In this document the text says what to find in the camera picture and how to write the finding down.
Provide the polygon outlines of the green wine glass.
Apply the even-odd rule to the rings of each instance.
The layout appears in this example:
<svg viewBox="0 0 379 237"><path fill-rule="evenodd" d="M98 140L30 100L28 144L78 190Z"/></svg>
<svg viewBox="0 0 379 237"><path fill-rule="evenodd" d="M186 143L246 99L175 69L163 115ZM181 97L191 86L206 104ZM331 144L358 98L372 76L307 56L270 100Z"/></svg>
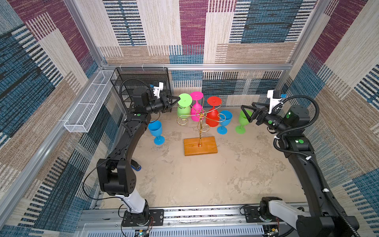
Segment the green wine glass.
<svg viewBox="0 0 379 237"><path fill-rule="evenodd" d="M245 113L241 110L239 114L239 126L235 128L235 131L238 134L244 134L246 132L245 126L249 124L249 120L247 119Z"/></svg>
<svg viewBox="0 0 379 237"><path fill-rule="evenodd" d="M182 93L179 98L177 115L180 119L186 119L191 113L192 97L187 93Z"/></svg>

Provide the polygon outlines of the blue wine glass front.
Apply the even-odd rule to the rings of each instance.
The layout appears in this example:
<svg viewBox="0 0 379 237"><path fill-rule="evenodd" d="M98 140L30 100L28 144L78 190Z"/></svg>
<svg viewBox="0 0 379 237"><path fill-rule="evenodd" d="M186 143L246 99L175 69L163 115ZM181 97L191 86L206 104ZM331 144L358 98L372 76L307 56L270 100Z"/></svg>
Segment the blue wine glass front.
<svg viewBox="0 0 379 237"><path fill-rule="evenodd" d="M151 135L155 137L154 143L157 146L160 146L165 142L165 138L162 136L162 123L160 121L157 120L149 123L148 129Z"/></svg>

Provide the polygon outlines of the blue wine glass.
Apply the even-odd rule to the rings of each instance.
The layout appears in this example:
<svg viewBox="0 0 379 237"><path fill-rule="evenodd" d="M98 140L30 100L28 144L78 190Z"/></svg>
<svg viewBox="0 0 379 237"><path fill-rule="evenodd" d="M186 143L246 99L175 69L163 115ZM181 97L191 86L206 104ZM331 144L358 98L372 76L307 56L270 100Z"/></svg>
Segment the blue wine glass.
<svg viewBox="0 0 379 237"><path fill-rule="evenodd" d="M155 137L154 143L157 146L160 146L165 142L165 138L162 136L162 123L160 121L157 120L149 123L148 129L151 135Z"/></svg>
<svg viewBox="0 0 379 237"><path fill-rule="evenodd" d="M221 135L227 134L228 130L226 128L227 125L230 124L233 115L230 111L224 110L220 112L220 122L219 127L217 128L217 132Z"/></svg>

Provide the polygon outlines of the green wine glass front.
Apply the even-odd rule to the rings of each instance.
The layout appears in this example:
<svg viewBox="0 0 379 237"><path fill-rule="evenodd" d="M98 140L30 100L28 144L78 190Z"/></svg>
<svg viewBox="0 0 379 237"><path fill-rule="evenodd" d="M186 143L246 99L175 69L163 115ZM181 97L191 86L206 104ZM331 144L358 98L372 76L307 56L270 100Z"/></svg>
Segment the green wine glass front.
<svg viewBox="0 0 379 237"><path fill-rule="evenodd" d="M249 124L249 120L247 119L245 113L241 110L239 114L239 126L235 128L235 131L238 134L244 134L246 132L245 126Z"/></svg>

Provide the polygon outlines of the green wine glass back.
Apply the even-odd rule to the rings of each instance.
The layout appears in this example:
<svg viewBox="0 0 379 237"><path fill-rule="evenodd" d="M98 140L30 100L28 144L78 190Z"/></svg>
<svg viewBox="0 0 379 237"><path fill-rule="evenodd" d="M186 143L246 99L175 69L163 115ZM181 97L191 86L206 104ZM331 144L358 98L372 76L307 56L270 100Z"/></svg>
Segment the green wine glass back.
<svg viewBox="0 0 379 237"><path fill-rule="evenodd" d="M179 98L177 115L180 119L186 119L191 113L192 97L187 93L182 93Z"/></svg>

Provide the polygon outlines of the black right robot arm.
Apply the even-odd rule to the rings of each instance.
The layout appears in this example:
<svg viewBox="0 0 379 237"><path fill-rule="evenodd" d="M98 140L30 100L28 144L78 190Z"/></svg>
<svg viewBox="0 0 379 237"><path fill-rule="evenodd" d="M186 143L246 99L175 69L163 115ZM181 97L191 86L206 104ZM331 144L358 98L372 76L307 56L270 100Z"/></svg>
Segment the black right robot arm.
<svg viewBox="0 0 379 237"><path fill-rule="evenodd" d="M292 106L284 117L278 115L281 107L295 96L283 98L277 91L269 104L253 102L241 110L249 123L265 124L274 134L273 146L290 162L301 184L309 205L304 212L278 197L263 197L258 212L262 221L281 219L297 231L300 237L358 237L357 218L346 214L333 195L316 160L313 146L304 130L314 124L320 108L309 96L303 95L315 108L313 118L301 105Z"/></svg>

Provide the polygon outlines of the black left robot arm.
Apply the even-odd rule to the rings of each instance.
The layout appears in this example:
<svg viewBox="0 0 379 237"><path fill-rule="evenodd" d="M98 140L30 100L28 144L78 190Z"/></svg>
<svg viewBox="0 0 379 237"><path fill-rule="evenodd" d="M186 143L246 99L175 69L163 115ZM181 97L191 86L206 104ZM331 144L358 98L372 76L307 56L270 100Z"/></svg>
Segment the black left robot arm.
<svg viewBox="0 0 379 237"><path fill-rule="evenodd" d="M138 164L132 160L133 153L142 135L151 123L153 113L166 113L180 98L168 95L161 87L147 85L128 93L131 106L126 107L126 120L121 123L125 131L113 151L99 159L94 170L97 172L99 187L109 198L117 198L126 205L122 225L146 226L153 223L148 201L136 189L137 178L134 169Z"/></svg>

